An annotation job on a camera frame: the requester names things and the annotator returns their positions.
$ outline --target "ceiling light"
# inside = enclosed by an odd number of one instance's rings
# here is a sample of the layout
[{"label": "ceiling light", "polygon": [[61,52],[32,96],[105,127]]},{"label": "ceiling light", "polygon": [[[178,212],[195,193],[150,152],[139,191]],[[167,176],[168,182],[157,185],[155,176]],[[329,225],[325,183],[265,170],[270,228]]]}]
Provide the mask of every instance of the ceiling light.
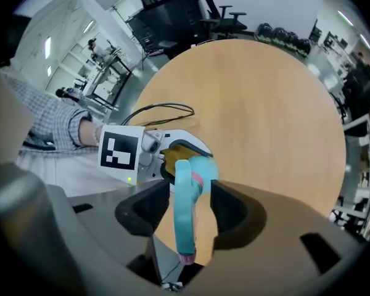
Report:
[{"label": "ceiling light", "polygon": [[48,37],[45,41],[45,59],[47,59],[51,55],[51,38]]},{"label": "ceiling light", "polygon": [[367,42],[366,38],[362,34],[360,34],[360,38],[362,39],[363,43],[370,49],[370,44]]},{"label": "ceiling light", "polygon": [[341,11],[339,11],[339,10],[337,10],[337,12],[343,17],[343,19],[349,24],[349,25],[351,25],[352,27],[353,27],[353,24],[352,24],[352,22],[351,21],[349,21],[349,19],[343,14],[343,12],[341,12]]},{"label": "ceiling light", "polygon": [[91,28],[91,26],[92,26],[93,22],[94,22],[94,21],[91,21],[91,22],[88,24],[88,26],[87,26],[87,27],[85,28],[85,30],[84,30],[84,33],[86,33],[86,32]]}]

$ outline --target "human arm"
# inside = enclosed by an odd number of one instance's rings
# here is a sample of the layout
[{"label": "human arm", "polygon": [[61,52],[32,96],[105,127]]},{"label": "human arm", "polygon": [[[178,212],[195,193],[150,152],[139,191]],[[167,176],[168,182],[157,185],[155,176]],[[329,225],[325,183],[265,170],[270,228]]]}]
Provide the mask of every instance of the human arm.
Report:
[{"label": "human arm", "polygon": [[42,140],[52,141],[58,151],[75,150],[80,146],[96,146],[95,130],[91,130],[96,126],[91,122],[92,117],[88,110],[58,101],[12,76],[3,76],[35,118],[31,133]]}]

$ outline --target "floor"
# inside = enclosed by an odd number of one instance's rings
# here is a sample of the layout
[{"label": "floor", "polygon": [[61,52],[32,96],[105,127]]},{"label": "floor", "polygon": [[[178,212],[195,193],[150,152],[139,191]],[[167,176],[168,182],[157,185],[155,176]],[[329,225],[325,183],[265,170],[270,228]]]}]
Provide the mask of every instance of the floor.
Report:
[{"label": "floor", "polygon": [[[241,36],[244,39],[253,39],[252,36]],[[317,49],[314,50],[307,60],[303,60],[296,56],[299,60],[304,62],[305,65],[319,78],[325,87],[333,93],[339,93],[341,88],[341,79],[333,71],[332,67],[327,63],[326,57]],[[133,71],[133,75],[129,78],[128,82],[120,94],[117,101],[116,109],[111,111],[106,117],[107,123],[121,123],[129,114],[132,113],[133,107],[137,102],[143,89],[148,84],[149,80],[153,75],[159,71],[166,63],[168,58],[165,55],[159,55],[156,57],[147,58],[144,61],[144,68],[140,63]],[[358,149],[348,150],[348,164],[353,168],[356,168],[355,163],[359,161],[359,151]],[[357,176],[353,176],[353,181],[346,181],[351,185],[356,183]],[[178,256],[176,253],[167,248],[164,244],[160,242],[156,237],[154,238],[155,250],[157,253],[158,267],[160,270],[160,275],[162,278],[168,277],[164,282],[176,282],[180,272],[182,271],[183,265],[178,265]]]}]

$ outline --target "wire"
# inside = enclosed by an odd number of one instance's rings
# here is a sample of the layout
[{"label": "wire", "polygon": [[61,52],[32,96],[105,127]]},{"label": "wire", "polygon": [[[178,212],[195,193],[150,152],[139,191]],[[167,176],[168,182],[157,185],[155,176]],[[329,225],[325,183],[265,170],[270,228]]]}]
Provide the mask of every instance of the wire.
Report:
[{"label": "wire", "polygon": [[177,265],[165,276],[164,279],[162,279],[162,282],[168,278],[168,276],[178,267],[178,265],[181,263],[181,261],[178,261]]},{"label": "wire", "polygon": [[143,111],[146,111],[146,110],[150,110],[150,109],[152,109],[154,107],[169,107],[171,109],[176,109],[176,110],[181,110],[181,111],[189,112],[189,114],[178,116],[178,117],[174,117],[174,118],[167,118],[165,120],[150,121],[149,123],[144,124],[144,126],[165,124],[165,123],[168,123],[169,121],[180,120],[182,118],[186,118],[186,117],[190,117],[190,116],[195,115],[195,110],[192,107],[190,107],[190,106],[188,106],[186,104],[175,103],[175,102],[158,103],[158,104],[147,105],[145,107],[142,107],[141,109],[138,109],[137,111],[133,112],[128,117],[126,117],[125,120],[121,123],[121,125],[127,124],[137,114],[139,114],[139,113],[141,113]]}]

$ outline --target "yellow object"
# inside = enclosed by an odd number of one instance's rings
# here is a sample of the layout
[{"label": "yellow object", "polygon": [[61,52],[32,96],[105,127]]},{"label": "yellow object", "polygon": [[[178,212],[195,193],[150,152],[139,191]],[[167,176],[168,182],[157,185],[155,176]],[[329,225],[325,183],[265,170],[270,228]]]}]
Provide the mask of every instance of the yellow object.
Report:
[{"label": "yellow object", "polygon": [[165,155],[166,171],[172,176],[175,176],[175,163],[177,160],[187,160],[195,155],[200,155],[196,151],[181,145],[175,145],[171,149],[165,149],[162,153]]}]

